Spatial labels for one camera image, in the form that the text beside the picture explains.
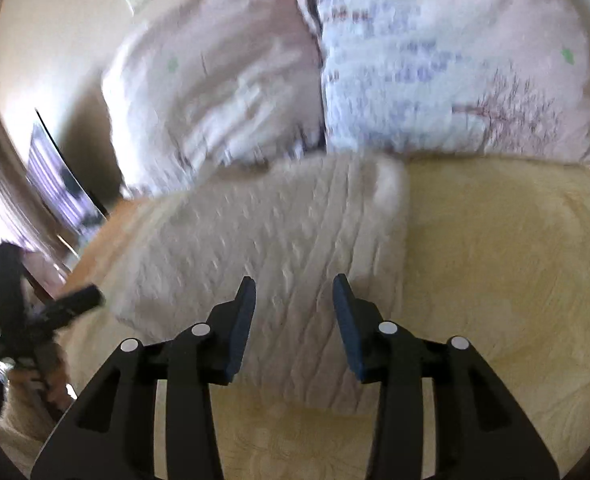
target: wall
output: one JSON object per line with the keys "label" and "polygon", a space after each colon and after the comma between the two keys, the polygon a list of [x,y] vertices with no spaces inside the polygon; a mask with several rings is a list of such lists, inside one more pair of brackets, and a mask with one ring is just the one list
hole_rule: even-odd
{"label": "wall", "polygon": [[37,108],[82,185],[103,202],[117,195],[102,71],[129,31],[180,1],[151,0],[135,17],[124,0],[2,1],[0,116],[22,160]]}

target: mattress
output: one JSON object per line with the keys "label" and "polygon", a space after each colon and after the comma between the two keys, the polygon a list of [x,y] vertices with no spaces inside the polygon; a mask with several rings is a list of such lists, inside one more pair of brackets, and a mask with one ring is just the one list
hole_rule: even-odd
{"label": "mattress", "polygon": [[[492,158],[408,170],[405,291],[394,320],[423,338],[470,338],[567,472],[590,446],[590,171]],[[121,255],[172,200],[122,203],[67,287],[95,282],[110,297],[121,286]],[[62,334],[75,389],[130,336],[146,335],[108,308]],[[308,409],[239,381],[211,392],[226,478],[364,477],[374,413]],[[156,474],[164,478],[162,413],[160,403]],[[425,450],[428,474],[430,428]]]}

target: white pillow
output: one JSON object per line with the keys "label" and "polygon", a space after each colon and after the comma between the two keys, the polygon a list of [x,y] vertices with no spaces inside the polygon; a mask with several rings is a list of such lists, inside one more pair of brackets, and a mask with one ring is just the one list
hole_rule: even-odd
{"label": "white pillow", "polygon": [[318,144],[321,62],[298,1],[188,0],[124,43],[102,90],[131,192],[184,189],[205,160]]}
{"label": "white pillow", "polygon": [[590,42],[567,0],[316,0],[330,150],[590,163]]}

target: bed sheet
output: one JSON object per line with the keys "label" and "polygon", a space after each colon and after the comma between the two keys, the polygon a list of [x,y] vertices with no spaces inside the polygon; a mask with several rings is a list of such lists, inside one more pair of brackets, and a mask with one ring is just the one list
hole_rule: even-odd
{"label": "bed sheet", "polygon": [[[489,158],[414,162],[409,173],[405,306],[395,320],[424,338],[469,337],[567,472],[590,446],[590,171]],[[96,282],[110,295],[120,254],[172,200],[122,204],[68,287]],[[81,318],[61,340],[74,386],[137,335],[106,308]],[[365,474],[374,413],[307,410],[235,383],[213,388],[213,406],[229,479]],[[432,439],[429,430],[427,473]],[[164,477],[159,424],[155,445]]]}

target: yellow blanket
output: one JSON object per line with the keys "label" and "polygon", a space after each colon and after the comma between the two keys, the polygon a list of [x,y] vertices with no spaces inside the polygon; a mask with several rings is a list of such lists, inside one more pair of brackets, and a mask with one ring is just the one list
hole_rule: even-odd
{"label": "yellow blanket", "polygon": [[[483,159],[414,162],[409,173],[405,306],[395,320],[440,342],[470,338],[565,473],[590,445],[590,172]],[[109,273],[154,207],[122,206],[69,287]],[[80,319],[62,338],[74,386],[106,357],[89,355],[93,341],[114,348],[130,335],[107,309]],[[212,397],[227,478],[364,478],[374,415],[306,410],[235,383]],[[156,437],[163,446],[161,427]]]}

